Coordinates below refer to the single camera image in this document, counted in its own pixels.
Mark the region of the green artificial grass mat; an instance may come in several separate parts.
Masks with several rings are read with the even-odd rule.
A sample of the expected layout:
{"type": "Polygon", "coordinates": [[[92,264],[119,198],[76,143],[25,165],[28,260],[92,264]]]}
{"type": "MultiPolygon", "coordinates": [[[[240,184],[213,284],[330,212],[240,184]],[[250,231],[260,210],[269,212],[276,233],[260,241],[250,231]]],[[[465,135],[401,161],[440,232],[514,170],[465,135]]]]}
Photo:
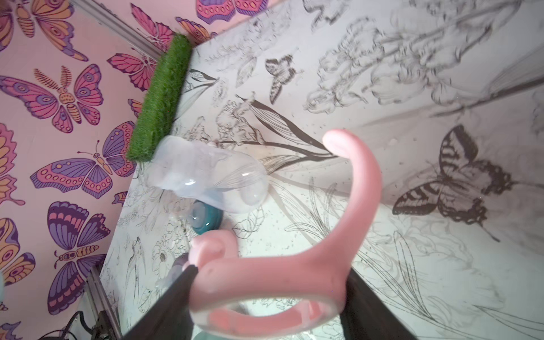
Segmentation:
{"type": "Polygon", "coordinates": [[[185,35],[176,34],[161,57],[144,98],[126,157],[149,162],[159,143],[170,134],[180,102],[192,46],[185,35]]]}

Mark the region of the purple nipple collar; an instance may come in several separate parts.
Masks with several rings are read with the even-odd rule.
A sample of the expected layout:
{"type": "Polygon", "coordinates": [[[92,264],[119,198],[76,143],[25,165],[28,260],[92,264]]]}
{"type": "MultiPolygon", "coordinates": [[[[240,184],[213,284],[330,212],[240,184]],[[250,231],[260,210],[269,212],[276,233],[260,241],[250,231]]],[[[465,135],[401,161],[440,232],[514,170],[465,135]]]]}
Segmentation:
{"type": "Polygon", "coordinates": [[[158,290],[168,289],[175,280],[184,272],[188,267],[188,252],[183,253],[181,256],[178,256],[175,260],[168,274],[163,278],[157,281],[155,287],[158,290]]]}

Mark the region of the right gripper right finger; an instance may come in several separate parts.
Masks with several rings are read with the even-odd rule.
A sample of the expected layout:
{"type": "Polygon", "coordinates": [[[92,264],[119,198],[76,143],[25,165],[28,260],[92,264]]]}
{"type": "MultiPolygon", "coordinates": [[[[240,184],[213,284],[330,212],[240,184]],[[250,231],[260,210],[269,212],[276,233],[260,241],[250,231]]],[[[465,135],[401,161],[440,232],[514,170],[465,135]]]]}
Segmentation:
{"type": "Polygon", "coordinates": [[[346,340],[415,340],[354,270],[347,278],[347,298],[340,314],[346,340]]]}

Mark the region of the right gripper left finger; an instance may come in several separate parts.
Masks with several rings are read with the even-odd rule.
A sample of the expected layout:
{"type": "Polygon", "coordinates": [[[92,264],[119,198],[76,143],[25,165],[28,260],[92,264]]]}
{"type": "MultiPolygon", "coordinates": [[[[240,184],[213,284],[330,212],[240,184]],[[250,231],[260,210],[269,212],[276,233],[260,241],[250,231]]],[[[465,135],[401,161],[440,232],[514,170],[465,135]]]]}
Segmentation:
{"type": "Polygon", "coordinates": [[[198,268],[190,265],[123,339],[191,339],[194,322],[189,312],[189,294],[197,274],[198,268]]]}

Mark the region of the teal nipple collar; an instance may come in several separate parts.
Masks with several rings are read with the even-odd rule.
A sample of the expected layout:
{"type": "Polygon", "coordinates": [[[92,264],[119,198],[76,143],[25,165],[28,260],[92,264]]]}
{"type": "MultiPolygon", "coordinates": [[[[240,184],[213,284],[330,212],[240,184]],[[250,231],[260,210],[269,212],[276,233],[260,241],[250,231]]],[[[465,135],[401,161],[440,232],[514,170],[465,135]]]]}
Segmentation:
{"type": "Polygon", "coordinates": [[[222,224],[223,211],[202,201],[195,201],[190,209],[189,222],[197,235],[218,230],[222,224]]]}

